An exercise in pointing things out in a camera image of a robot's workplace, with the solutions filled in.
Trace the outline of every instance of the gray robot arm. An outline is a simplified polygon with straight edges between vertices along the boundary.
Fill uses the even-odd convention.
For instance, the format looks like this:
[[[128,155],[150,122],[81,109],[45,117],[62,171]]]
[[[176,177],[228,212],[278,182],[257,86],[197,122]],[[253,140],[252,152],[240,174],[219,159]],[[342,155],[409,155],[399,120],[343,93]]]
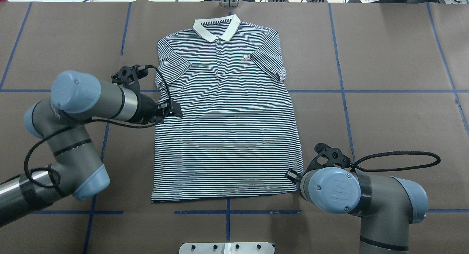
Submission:
[[[319,143],[318,156],[303,174],[293,170],[293,181],[303,199],[332,214],[351,214],[362,219],[360,254],[405,254],[409,252],[409,224],[422,222],[428,211],[427,194],[420,184],[397,177],[348,172],[350,159],[337,148]],[[326,157],[327,163],[317,162]]]
[[[84,127],[92,117],[153,126],[166,115],[182,116],[176,102],[156,104],[140,94],[138,79],[148,74],[146,69],[123,67],[112,77],[114,84],[75,71],[57,77],[51,96],[25,115],[28,131],[47,139],[56,162],[48,171],[32,170],[0,184],[0,227],[70,194],[83,200],[109,185],[104,164]]]

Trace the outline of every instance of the shirt sleeve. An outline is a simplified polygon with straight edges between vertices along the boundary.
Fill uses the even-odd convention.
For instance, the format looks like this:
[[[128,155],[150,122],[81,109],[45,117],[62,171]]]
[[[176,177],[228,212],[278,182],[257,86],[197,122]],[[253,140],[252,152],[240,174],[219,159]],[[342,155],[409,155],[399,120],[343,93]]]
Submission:
[[[179,79],[192,65],[191,62],[175,52],[165,38],[158,41],[158,58],[158,70],[168,84]],[[157,89],[164,86],[163,80],[158,73],[156,74],[155,83]]]
[[[264,44],[251,53],[251,60],[277,81],[282,82],[287,77],[280,50],[280,37],[275,30],[270,30]]]

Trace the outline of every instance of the light blue cap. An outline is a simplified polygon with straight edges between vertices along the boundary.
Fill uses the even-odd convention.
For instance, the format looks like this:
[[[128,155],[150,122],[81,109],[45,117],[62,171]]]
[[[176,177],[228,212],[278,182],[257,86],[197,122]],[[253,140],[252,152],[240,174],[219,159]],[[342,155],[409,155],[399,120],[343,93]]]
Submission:
[[[331,214],[352,212],[361,196],[357,178],[338,167],[315,172],[308,184],[308,192],[313,204]]]
[[[428,211],[428,197],[424,188],[414,181],[400,179],[394,176],[392,176],[392,178],[396,179],[402,187],[404,187],[407,195],[409,196],[410,203],[412,204],[412,211],[414,212],[412,222],[410,222],[410,224],[422,222]]]
[[[99,168],[88,177],[86,181],[80,185],[80,187],[73,193],[73,196],[78,200],[85,200],[90,196],[94,196],[95,194],[104,190],[111,180],[109,179],[109,175],[107,175],[106,168],[104,164],[99,166]]]
[[[101,84],[91,74],[68,70],[52,84],[51,100],[55,107],[77,114],[90,110],[101,96]]]
[[[43,139],[44,136],[42,136],[41,134],[39,134],[39,132],[37,132],[37,130],[34,128],[34,124],[32,123],[32,112],[34,111],[34,108],[37,106],[38,103],[39,102],[37,102],[30,109],[28,109],[28,111],[25,113],[25,117],[24,117],[23,121],[25,122],[26,129],[31,134],[33,134],[34,137],[38,137],[40,139]]]

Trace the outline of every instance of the shirt collar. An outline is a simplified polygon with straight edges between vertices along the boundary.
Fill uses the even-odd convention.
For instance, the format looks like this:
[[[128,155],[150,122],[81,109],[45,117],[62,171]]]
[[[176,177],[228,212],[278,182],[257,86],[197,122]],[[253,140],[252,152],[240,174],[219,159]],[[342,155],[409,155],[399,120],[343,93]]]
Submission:
[[[215,35],[211,34],[206,28],[202,25],[205,22],[221,22],[222,20],[229,19],[231,20],[230,25],[226,29],[225,33],[220,37],[216,37]],[[210,18],[210,19],[196,19],[194,22],[193,30],[202,38],[204,38],[207,42],[213,42],[214,40],[220,38],[225,41],[230,41],[231,38],[235,35],[236,31],[238,30],[239,24],[241,24],[241,20],[236,15],[230,15],[221,18]]]

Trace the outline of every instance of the striped shirt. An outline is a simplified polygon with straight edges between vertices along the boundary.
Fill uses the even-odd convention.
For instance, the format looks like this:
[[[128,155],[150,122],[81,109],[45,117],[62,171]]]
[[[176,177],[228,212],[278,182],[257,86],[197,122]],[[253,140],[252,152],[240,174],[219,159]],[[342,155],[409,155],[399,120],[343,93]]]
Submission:
[[[281,194],[303,170],[278,33],[236,15],[196,20],[158,42],[182,118],[155,130],[152,202]],[[161,101],[167,99],[159,75]]]

